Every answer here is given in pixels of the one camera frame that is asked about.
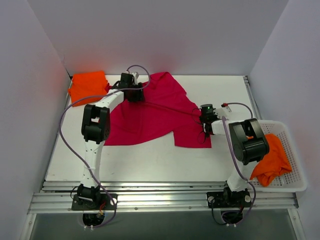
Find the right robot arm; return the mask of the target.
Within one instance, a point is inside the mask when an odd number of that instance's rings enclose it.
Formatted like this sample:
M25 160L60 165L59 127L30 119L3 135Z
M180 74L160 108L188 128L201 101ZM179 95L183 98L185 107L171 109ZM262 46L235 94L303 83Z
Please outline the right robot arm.
M201 105L199 121L206 138L214 135L226 137L234 170L226 181L222 200L232 207L240 201L239 193L247 189L255 166L269 153L270 147L252 110L249 110L249 119L229 120L230 105L234 103L223 103L220 108L212 104Z

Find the crimson red t-shirt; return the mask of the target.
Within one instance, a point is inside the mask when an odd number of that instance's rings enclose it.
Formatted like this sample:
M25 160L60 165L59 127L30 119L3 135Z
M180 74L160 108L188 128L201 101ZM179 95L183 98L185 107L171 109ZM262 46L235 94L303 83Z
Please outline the crimson red t-shirt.
M111 112L105 146L137 145L173 133L176 147L211 148L196 121L200 110L169 72L154 73L143 85L144 101L125 100Z

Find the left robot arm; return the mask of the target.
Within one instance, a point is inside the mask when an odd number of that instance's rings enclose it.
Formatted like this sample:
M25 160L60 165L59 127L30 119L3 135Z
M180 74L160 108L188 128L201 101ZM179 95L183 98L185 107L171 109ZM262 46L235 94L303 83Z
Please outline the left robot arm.
M138 82L139 73L126 71L109 90L108 96L84 107L81 134L84 138L85 156L83 177L77 196L90 210L100 206L100 165L102 148L111 133L111 112L125 100L143 101L143 84Z

